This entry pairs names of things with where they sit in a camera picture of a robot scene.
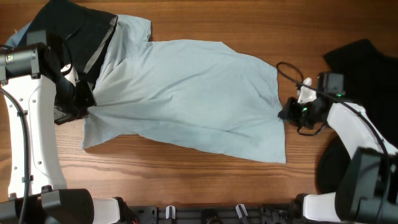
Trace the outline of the light blue t-shirt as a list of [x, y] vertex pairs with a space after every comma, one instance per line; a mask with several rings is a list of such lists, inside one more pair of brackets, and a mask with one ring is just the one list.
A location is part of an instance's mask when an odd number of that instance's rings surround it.
[[84, 120], [82, 148], [137, 134], [199, 151], [285, 163], [277, 70], [222, 42], [151, 41], [120, 15]]

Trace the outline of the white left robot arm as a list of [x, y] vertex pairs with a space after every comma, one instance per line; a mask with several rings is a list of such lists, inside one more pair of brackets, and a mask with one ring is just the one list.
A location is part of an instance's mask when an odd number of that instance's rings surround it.
[[29, 32], [22, 47], [1, 50], [1, 93], [9, 113], [12, 172], [2, 223], [126, 223], [134, 215], [115, 197], [95, 199], [67, 187], [55, 127], [88, 114], [89, 84], [63, 62], [62, 38]]

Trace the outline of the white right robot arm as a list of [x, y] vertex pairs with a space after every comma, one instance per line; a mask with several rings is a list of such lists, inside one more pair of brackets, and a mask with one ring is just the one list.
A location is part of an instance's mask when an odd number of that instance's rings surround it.
[[386, 141], [366, 110], [342, 99], [341, 93], [314, 88], [311, 79], [296, 80], [279, 116], [298, 128], [317, 123], [333, 129], [349, 157], [337, 189], [306, 195], [302, 216], [330, 223], [397, 223], [397, 148]]

